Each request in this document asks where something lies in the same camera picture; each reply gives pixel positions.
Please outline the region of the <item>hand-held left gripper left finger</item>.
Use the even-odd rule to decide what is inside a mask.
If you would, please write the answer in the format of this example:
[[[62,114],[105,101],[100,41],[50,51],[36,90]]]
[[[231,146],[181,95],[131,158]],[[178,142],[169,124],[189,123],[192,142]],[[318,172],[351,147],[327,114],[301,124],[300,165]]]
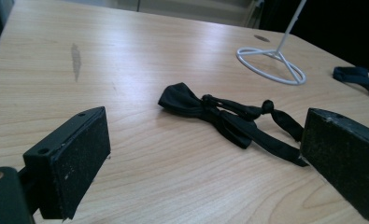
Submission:
[[[106,109],[76,114],[23,154],[22,182],[31,212],[73,218],[110,154]]]

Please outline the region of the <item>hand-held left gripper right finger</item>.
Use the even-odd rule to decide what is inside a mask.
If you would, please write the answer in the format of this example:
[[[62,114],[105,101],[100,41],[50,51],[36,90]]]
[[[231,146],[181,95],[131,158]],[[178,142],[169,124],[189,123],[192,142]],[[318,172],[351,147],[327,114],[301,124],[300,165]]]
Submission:
[[[369,128],[343,115],[310,108],[301,153],[369,221]]]

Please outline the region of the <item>black bow tie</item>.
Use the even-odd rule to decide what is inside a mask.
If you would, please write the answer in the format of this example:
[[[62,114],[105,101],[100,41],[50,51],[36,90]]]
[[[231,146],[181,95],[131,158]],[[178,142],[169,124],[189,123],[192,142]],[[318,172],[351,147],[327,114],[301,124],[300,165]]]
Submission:
[[[275,124],[296,142],[302,140],[304,128],[287,113],[275,109],[274,103],[265,100],[261,107],[242,105],[216,98],[210,94],[199,99],[185,83],[168,86],[158,104],[168,111],[187,118],[197,118],[212,124],[226,139],[241,148],[256,143],[268,153],[306,167],[300,150],[260,130],[255,120],[269,114]]]
[[[363,67],[335,67],[333,78],[340,82],[358,84],[369,92],[368,70]]]

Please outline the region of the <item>white wire display rack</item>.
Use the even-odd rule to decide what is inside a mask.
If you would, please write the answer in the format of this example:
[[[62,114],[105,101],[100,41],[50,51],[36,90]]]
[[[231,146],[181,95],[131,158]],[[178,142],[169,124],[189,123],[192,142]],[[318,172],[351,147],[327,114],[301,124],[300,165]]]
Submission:
[[[295,64],[290,63],[283,55],[283,53],[281,52],[281,49],[284,45],[284,43],[286,42],[289,34],[291,33],[291,29],[294,26],[294,24],[297,22],[299,15],[302,12],[302,9],[305,6],[307,0],[301,0],[298,7],[296,8],[291,21],[282,37],[282,39],[280,40],[279,45],[277,46],[276,49],[255,49],[255,48],[250,48],[250,47],[243,47],[240,48],[236,51],[236,58],[238,59],[239,62],[241,62],[243,65],[246,66],[246,68],[248,68],[249,70],[255,72],[256,74],[268,78],[270,80],[273,80],[275,82],[278,83],[282,83],[282,84],[286,84],[286,85],[292,85],[292,86],[298,86],[298,85],[303,85],[306,82],[306,75],[305,73],[298,68]],[[273,76],[271,74],[268,74],[266,72],[264,72],[261,69],[256,68],[254,65],[252,65],[248,60],[245,59],[246,56],[253,56],[253,55],[263,55],[263,56],[267,56],[269,58],[272,58],[274,60],[277,60],[281,63],[283,63],[285,65],[285,67],[288,69],[288,71],[290,72],[290,74],[293,77],[293,80],[289,80],[289,79],[285,79],[282,77],[276,77]]]

